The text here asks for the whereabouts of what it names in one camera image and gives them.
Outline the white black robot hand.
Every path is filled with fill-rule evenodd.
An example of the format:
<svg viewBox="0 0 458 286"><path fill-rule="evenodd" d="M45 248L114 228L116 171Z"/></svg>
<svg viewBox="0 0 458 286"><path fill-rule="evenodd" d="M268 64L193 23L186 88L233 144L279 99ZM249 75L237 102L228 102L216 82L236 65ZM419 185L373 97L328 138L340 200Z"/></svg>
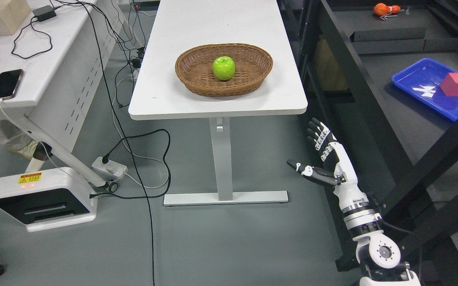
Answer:
<svg viewBox="0 0 458 286"><path fill-rule="evenodd" d="M333 131L323 122L312 118L307 133L323 166L315 167L294 160L287 160L287 164L303 178L332 187L340 210L345 215L371 209L367 195L358 187L358 177L350 158Z"/></svg>

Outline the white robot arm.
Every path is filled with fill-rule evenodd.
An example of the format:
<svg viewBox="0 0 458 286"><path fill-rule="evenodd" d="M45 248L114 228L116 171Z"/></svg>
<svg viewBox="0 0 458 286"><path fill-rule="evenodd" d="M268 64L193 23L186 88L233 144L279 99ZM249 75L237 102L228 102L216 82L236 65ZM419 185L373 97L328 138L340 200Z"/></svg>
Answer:
<svg viewBox="0 0 458 286"><path fill-rule="evenodd" d="M402 262L399 246L384 234L382 221L368 202L342 209L345 226L357 243L355 257L362 277L355 286L420 286L418 275Z"/></svg>

